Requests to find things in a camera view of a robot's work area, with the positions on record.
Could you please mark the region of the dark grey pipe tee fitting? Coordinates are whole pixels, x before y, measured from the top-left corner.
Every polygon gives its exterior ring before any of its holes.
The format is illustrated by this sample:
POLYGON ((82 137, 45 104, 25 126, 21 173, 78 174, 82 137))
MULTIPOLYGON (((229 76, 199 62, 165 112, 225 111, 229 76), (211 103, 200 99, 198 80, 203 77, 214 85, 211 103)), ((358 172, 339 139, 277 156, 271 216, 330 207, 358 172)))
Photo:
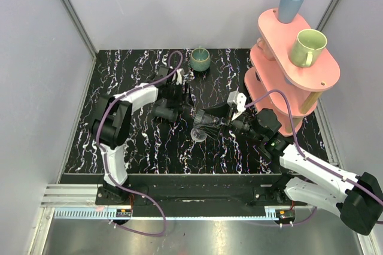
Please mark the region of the dark grey pipe tee fitting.
POLYGON ((154 117, 159 117, 169 122, 176 122, 179 107, 180 105, 175 101, 159 99, 154 103, 151 113, 154 117))

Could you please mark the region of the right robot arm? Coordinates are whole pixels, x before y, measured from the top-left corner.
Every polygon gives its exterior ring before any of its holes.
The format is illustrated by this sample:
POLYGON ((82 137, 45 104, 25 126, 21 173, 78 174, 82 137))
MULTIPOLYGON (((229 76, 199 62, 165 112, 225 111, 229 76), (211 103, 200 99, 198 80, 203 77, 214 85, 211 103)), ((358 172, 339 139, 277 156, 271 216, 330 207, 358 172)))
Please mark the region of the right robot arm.
POLYGON ((275 203, 313 205, 338 216, 361 235, 369 235, 380 224, 382 189, 376 177, 368 172, 357 175, 344 171, 304 151, 291 137, 277 131, 281 124, 272 109, 264 108, 249 119, 237 116, 229 104, 221 104, 199 110, 193 126, 210 137, 229 128, 259 141, 264 159, 297 173, 281 175, 269 189, 269 197, 275 203))

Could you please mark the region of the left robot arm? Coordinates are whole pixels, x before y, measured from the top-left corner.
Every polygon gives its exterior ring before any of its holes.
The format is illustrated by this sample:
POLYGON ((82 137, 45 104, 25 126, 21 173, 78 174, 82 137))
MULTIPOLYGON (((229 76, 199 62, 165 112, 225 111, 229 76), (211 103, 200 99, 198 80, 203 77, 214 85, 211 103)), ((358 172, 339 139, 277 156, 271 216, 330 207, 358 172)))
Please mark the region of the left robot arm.
POLYGON ((123 145, 129 137, 132 114, 145 105, 153 104, 154 117, 175 122, 182 107, 193 104, 182 68, 161 67, 153 80, 151 84, 141 83, 121 94, 103 95, 98 101, 90 131, 99 140, 107 163, 104 163, 104 181, 96 197, 97 203, 108 200, 121 205, 130 199, 128 188, 122 184, 128 179, 123 145), (109 174, 118 184, 110 180, 109 174))

